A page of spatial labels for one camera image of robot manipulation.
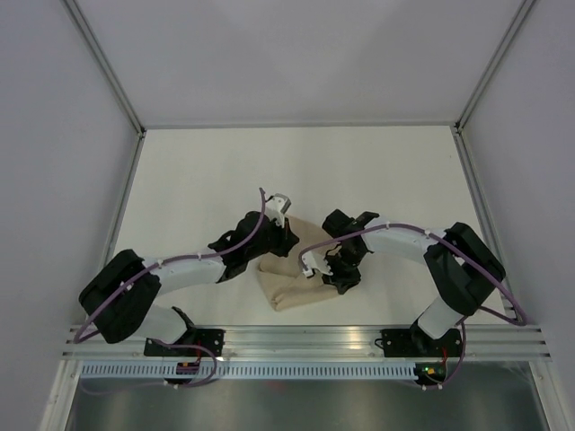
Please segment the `beige cloth napkin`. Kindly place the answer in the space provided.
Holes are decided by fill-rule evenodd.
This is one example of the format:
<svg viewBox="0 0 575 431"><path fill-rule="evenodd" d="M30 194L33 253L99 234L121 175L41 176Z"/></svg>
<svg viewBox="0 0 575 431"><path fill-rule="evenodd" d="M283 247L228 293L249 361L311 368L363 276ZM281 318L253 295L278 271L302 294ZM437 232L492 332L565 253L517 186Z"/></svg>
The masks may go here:
<svg viewBox="0 0 575 431"><path fill-rule="evenodd" d="M303 248L328 241L330 235L317 224L296 217L290 217L289 222L299 243L286 258L271 253L264 255L257 267L261 290L276 312L327 301L339 295L336 288L326 285L320 275L307 278L298 263L298 255Z"/></svg>

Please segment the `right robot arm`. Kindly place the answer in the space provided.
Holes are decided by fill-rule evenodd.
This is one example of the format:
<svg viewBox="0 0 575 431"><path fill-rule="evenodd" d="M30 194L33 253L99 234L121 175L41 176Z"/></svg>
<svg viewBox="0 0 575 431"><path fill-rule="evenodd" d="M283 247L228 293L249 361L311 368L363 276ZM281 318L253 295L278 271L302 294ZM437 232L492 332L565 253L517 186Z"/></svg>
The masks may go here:
<svg viewBox="0 0 575 431"><path fill-rule="evenodd" d="M322 229L339 249L326 254L329 275L323 282L340 295L359 284L359 265L368 253L388 253L427 267L438 290L436 299L410 327L412 348L429 355L457 323L477 312L502 282L506 270L482 239L467 224L457 222L444 230L425 233L407 224L387 222L377 213L353 218L339 209L323 221Z"/></svg>

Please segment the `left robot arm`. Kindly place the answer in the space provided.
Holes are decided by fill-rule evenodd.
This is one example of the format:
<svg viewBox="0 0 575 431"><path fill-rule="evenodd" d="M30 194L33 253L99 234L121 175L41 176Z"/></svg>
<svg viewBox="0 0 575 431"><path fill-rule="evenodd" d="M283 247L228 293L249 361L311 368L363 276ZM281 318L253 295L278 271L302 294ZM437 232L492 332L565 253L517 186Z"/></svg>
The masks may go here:
<svg viewBox="0 0 575 431"><path fill-rule="evenodd" d="M252 211L235 229L195 253L144 259L125 249L81 291L78 301L88 319L74 342L100 335L107 343L116 344L141 332L163 340L175 355L188 355L196 345L190 321L176 306L155 309L156 297L182 288L224 283L263 255L286 258L298 243L287 218L277 222Z"/></svg>

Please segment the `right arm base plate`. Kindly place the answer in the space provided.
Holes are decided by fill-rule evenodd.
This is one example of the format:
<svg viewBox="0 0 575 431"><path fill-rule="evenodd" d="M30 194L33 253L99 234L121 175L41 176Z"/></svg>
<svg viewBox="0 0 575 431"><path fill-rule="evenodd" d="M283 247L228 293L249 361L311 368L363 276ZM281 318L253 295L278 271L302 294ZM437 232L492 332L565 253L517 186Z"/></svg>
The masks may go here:
<svg viewBox="0 0 575 431"><path fill-rule="evenodd" d="M450 329L439 339L410 329L383 329L378 345L390 358L455 358L460 357L463 338L459 330Z"/></svg>

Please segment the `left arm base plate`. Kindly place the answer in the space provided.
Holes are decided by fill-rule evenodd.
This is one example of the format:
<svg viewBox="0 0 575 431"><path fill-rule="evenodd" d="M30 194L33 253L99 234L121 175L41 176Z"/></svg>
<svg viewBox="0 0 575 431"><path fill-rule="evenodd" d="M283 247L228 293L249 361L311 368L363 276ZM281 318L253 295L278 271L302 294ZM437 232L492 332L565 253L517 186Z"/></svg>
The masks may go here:
<svg viewBox="0 0 575 431"><path fill-rule="evenodd" d="M147 339L144 356L147 357L219 357L225 344L226 331L222 329L196 328L188 330L172 344L157 339Z"/></svg>

